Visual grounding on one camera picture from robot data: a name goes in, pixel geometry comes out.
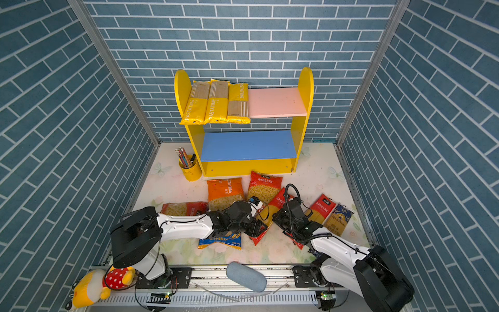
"pencil holder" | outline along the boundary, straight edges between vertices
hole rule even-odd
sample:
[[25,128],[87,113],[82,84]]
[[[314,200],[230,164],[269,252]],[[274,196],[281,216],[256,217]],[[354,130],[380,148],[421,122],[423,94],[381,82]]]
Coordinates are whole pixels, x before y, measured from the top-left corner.
[[180,169],[182,169],[182,172],[184,173],[184,176],[186,177],[187,181],[189,182],[194,182],[198,181],[199,178],[201,178],[201,166],[199,165],[198,158],[194,160],[194,166],[191,168],[184,168],[182,167],[182,163],[179,161],[179,166]]

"pink shelf board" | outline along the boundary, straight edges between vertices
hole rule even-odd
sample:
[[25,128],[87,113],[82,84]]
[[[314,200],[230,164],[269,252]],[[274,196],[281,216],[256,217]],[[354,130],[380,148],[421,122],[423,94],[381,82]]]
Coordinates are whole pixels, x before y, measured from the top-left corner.
[[250,118],[307,115],[298,88],[250,89],[248,98]]

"stuffed toy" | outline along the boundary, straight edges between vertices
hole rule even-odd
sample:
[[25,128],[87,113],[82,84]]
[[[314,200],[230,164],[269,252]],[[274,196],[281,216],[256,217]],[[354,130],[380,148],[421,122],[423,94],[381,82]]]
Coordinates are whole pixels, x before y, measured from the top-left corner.
[[93,270],[85,275],[80,282],[73,284],[74,294],[66,303],[66,310],[73,311],[78,308],[88,307],[99,299],[106,300],[111,295],[111,289],[120,290],[132,284],[135,269],[132,267],[116,269],[111,267],[106,274],[104,270]]

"yellow pasta package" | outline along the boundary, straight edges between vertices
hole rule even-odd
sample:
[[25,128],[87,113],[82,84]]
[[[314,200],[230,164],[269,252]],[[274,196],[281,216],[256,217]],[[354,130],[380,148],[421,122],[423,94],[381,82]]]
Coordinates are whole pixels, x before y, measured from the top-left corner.
[[227,122],[248,124],[251,122],[248,108],[248,84],[235,83],[229,85],[229,107]]
[[229,82],[212,79],[205,123],[227,123]]
[[194,81],[187,101],[181,125],[204,125],[208,95],[210,94],[209,81]]

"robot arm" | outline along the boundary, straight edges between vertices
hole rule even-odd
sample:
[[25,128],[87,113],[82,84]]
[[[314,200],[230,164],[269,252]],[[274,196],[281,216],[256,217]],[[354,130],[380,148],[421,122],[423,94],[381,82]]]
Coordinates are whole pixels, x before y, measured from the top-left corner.
[[[289,200],[288,188],[297,196]],[[374,312],[396,312],[412,300],[414,288],[397,263],[381,246],[358,246],[309,221],[301,208],[300,194],[292,184],[284,192],[286,204],[273,215],[283,233],[323,253],[311,263],[310,274],[318,285],[338,283],[361,295]]]
[[180,238],[219,238],[233,232],[258,237],[267,226],[254,218],[262,202],[252,197],[237,201],[222,211],[210,211],[193,217],[175,217],[156,213],[154,207],[123,215],[111,229],[114,267],[133,267],[153,280],[169,273],[166,258],[159,258],[159,242]]
[[[292,187],[297,196],[287,193]],[[363,296],[374,312],[397,312],[412,300],[414,288],[388,252],[375,246],[357,246],[332,234],[321,224],[308,220],[301,208],[300,195],[292,184],[284,192],[286,204],[275,213],[274,223],[297,242],[307,244],[323,255],[312,262],[310,274],[317,285],[339,283]],[[262,203],[255,197],[237,201],[223,211],[210,211],[195,217],[157,214],[146,207],[122,216],[111,230],[114,267],[134,267],[148,280],[169,277],[166,258],[159,257],[160,240],[179,238],[219,238],[232,232],[258,237],[267,226],[254,218]]]

